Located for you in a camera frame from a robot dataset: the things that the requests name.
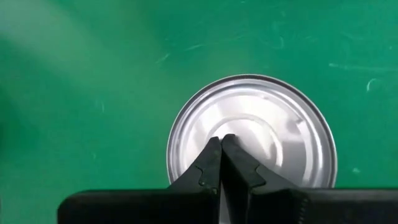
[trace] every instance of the green surface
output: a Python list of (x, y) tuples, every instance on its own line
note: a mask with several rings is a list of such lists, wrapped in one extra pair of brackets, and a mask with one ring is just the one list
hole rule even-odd
[(183, 104), (228, 75), (302, 90), (337, 187), (398, 186), (398, 2), (0, 0), (2, 224), (84, 189), (166, 187)]

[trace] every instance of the metal can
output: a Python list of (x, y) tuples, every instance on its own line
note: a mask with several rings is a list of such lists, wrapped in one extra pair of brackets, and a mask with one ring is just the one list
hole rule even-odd
[(211, 137), (229, 133), (259, 162), (295, 185), (335, 184), (335, 142), (321, 112), (293, 86), (264, 75), (226, 77), (189, 99), (167, 144), (170, 182), (188, 169)]

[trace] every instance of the can lid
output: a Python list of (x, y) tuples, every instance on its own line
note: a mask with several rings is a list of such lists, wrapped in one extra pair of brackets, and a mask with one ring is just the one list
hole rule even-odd
[(317, 107), (294, 87), (262, 75), (236, 75), (196, 93), (174, 122), (167, 146), (171, 182), (208, 140), (235, 134), (242, 147), (301, 187), (332, 187), (336, 151)]

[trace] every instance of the can rim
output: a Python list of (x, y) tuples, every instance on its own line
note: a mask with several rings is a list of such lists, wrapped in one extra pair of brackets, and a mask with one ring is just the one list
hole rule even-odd
[(267, 75), (259, 75), (259, 74), (239, 74), (239, 75), (231, 75), (228, 77), (221, 78), (219, 80), (216, 80), (214, 82), (211, 82), (210, 84), (204, 86), (201, 88), (199, 91), (197, 91), (193, 96), (190, 97), (190, 99), (182, 106), (181, 110), (178, 112), (177, 117), (174, 119), (172, 128), (170, 130), (169, 138), (167, 140), (167, 147), (166, 147), (166, 166), (167, 166), (167, 177), (169, 179), (169, 183), (171, 184), (172, 181), (172, 174), (169, 166), (169, 161), (170, 161), (170, 153), (171, 153), (171, 140), (172, 136), (175, 135), (176, 130), (177, 130), (177, 125), (180, 122), (182, 116), (185, 114), (185, 112), (189, 109), (190, 105), (195, 102), (198, 97), (202, 96), (205, 94), (209, 89), (213, 88), (214, 86), (217, 86), (219, 84), (228, 82), (228, 81), (233, 81), (237, 79), (255, 79), (255, 80), (262, 80), (262, 81), (267, 81), (267, 82), (272, 82), (277, 85), (280, 85), (288, 90), (290, 90), (292, 93), (296, 94), (299, 98), (301, 98), (307, 105), (308, 107), (315, 113), (315, 115), (318, 117), (320, 124), (322, 125), (323, 129), (325, 130), (325, 134), (328, 139), (330, 151), (331, 151), (331, 173), (330, 173), (330, 182), (329, 182), (329, 187), (334, 187), (336, 184), (336, 178), (337, 178), (337, 171), (338, 171), (338, 161), (337, 161), (337, 152), (336, 152), (336, 144), (335, 140), (333, 138), (333, 135), (331, 133), (331, 129), (326, 122), (325, 117), (322, 115), (320, 110), (315, 106), (315, 104), (308, 98), (304, 93), (302, 93), (300, 90), (298, 90), (296, 87), (293, 87), (292, 85), (279, 80), (277, 78), (273, 78)]

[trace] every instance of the silver lid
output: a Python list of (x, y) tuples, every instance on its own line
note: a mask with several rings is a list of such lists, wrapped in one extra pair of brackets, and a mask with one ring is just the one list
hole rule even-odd
[(167, 146), (171, 182), (209, 138), (239, 137), (269, 169), (301, 187), (332, 187), (337, 160), (331, 131), (317, 107), (294, 87), (262, 75), (236, 75), (196, 93), (174, 122)]

